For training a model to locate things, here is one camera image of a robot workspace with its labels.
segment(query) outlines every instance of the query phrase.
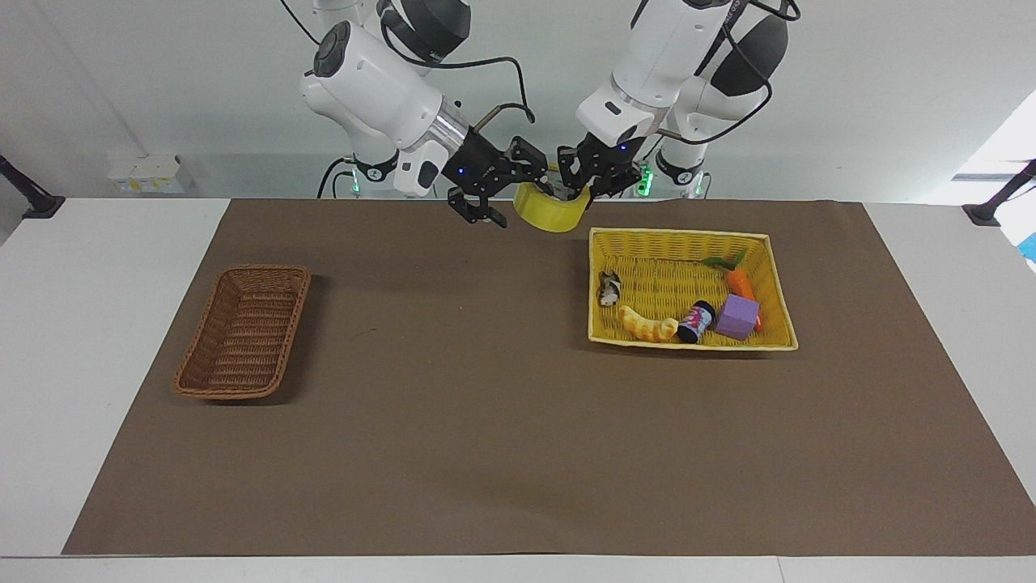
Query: brown mat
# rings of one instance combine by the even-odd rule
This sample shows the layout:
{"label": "brown mat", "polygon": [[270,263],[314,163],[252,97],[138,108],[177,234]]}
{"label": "brown mat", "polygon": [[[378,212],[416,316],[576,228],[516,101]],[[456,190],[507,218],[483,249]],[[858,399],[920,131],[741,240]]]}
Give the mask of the brown mat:
{"label": "brown mat", "polygon": [[[1032,555],[1036,508],[864,208],[230,204],[66,554]],[[586,339],[586,227],[768,232],[802,349]],[[170,384],[221,269],[315,278],[282,392]]]}

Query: yellow wicker basket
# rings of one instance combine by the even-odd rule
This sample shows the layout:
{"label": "yellow wicker basket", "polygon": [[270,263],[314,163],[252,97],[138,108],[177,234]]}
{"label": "yellow wicker basket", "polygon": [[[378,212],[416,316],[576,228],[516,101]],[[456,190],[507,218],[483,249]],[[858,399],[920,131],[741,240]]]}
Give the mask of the yellow wicker basket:
{"label": "yellow wicker basket", "polygon": [[[730,289],[725,271],[702,263],[708,257],[732,259],[746,251],[742,268],[760,304],[762,331],[740,342],[709,330],[697,345],[644,343],[623,328],[618,309],[628,305],[644,318],[683,320],[694,302],[719,311]],[[598,303],[598,273],[615,271],[622,297],[611,308]],[[594,228],[589,233],[589,340],[620,347],[684,351],[795,351],[792,318],[777,278],[770,236],[737,232],[665,229]]]}

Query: purple cube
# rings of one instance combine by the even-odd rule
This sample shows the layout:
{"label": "purple cube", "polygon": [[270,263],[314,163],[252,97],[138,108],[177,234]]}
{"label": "purple cube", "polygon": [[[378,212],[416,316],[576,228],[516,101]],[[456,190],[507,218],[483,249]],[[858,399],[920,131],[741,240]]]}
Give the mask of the purple cube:
{"label": "purple cube", "polygon": [[759,303],[731,294],[723,304],[716,322],[716,332],[736,341],[745,341],[755,328]]}

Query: croissant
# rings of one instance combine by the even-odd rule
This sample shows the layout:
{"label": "croissant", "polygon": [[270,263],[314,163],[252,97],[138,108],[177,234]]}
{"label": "croissant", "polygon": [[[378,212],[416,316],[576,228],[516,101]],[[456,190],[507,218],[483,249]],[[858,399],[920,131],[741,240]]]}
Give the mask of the croissant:
{"label": "croissant", "polygon": [[680,323],[671,318],[648,320],[629,307],[618,309],[623,327],[637,339],[648,343],[664,343],[677,334]]}

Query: brown basket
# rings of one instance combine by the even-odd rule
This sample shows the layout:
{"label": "brown basket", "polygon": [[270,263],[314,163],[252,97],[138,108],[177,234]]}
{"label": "brown basket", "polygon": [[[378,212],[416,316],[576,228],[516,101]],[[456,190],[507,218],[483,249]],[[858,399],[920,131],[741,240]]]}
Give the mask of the brown basket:
{"label": "brown basket", "polygon": [[260,399],[281,385],[312,273],[240,265],[220,273],[173,390],[204,400]]}

